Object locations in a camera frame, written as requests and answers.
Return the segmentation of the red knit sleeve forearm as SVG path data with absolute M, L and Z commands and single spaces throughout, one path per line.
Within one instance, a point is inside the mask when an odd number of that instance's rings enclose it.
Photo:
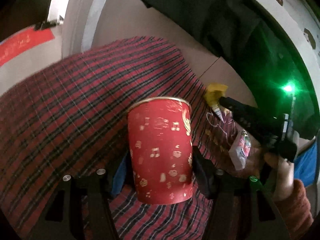
M 285 200 L 275 201 L 275 204 L 285 222 L 291 239 L 301 239 L 314 221 L 303 182 L 295 179 L 291 195 Z

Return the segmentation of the person's right hand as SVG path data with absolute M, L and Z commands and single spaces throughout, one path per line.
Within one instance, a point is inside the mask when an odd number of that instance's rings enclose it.
M 294 189 L 294 163 L 268 152 L 264 154 L 264 161 L 277 172 L 273 200 L 279 202 L 289 198 Z

